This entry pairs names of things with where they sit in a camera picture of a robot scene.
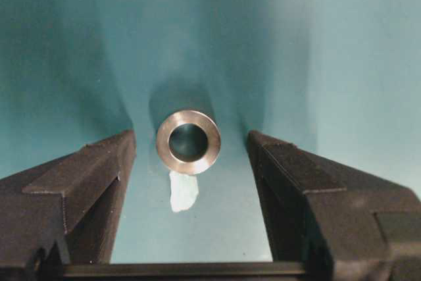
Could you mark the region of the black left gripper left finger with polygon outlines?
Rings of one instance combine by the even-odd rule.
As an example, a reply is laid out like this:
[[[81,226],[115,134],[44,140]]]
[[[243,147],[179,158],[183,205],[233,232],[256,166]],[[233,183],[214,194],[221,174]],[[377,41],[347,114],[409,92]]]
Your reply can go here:
[[[1,279],[36,280],[46,261],[107,264],[136,157],[125,130],[1,180]]]

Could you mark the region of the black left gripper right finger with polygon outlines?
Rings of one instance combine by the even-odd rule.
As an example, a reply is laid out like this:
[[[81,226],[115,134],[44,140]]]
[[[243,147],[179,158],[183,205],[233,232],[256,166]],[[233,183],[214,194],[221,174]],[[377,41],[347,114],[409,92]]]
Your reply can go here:
[[[256,130],[247,153],[274,261],[300,261],[324,280],[420,279],[410,188]]]

